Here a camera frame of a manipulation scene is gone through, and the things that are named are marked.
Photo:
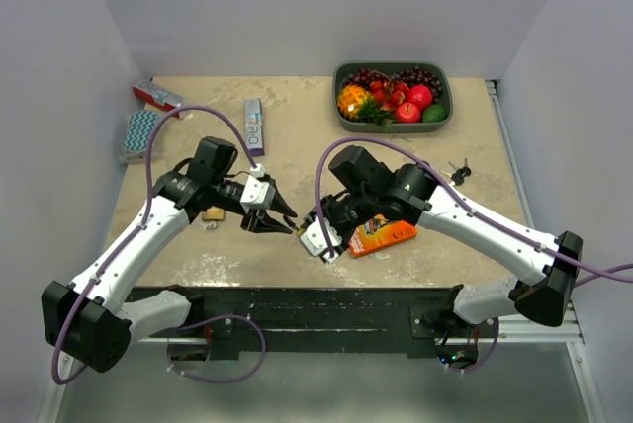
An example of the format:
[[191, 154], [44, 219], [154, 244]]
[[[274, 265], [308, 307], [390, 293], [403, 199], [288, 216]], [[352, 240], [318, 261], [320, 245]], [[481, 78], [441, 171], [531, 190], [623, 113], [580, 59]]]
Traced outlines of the black padlock keys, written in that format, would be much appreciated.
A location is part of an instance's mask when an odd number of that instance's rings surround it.
[[470, 168], [468, 159], [465, 158], [463, 164], [456, 166], [453, 163], [449, 163], [452, 168], [451, 171], [441, 171], [451, 186], [460, 186], [465, 180], [472, 175], [472, 169]]

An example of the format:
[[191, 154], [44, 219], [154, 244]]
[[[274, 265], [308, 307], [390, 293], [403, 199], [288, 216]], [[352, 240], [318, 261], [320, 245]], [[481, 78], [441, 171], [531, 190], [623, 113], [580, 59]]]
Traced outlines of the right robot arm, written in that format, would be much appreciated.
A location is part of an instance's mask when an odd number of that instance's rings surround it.
[[332, 262], [357, 227], [377, 215], [453, 238], [506, 268], [509, 277], [481, 286], [457, 285], [422, 322], [454, 337], [487, 319], [520, 314], [548, 327], [563, 323], [583, 242], [525, 227], [462, 196], [427, 167], [408, 163], [395, 171], [361, 146], [347, 146], [329, 171], [343, 185], [339, 199], [316, 200], [300, 240], [308, 253]]

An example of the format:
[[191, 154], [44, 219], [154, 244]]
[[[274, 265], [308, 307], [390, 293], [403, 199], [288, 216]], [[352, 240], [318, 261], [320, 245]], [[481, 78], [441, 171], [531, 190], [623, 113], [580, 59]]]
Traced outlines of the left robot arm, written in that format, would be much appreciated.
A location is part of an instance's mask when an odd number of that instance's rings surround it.
[[136, 219], [92, 265], [67, 285], [45, 288], [45, 338], [56, 357], [67, 354], [104, 373], [140, 339], [172, 328], [183, 336], [198, 334], [203, 305], [184, 288], [136, 302], [128, 296], [159, 253], [209, 208], [240, 215], [242, 229], [252, 233], [291, 233], [270, 215], [296, 213], [263, 166], [251, 168], [244, 184], [232, 179], [237, 155], [234, 144], [203, 138], [193, 157], [158, 178]]

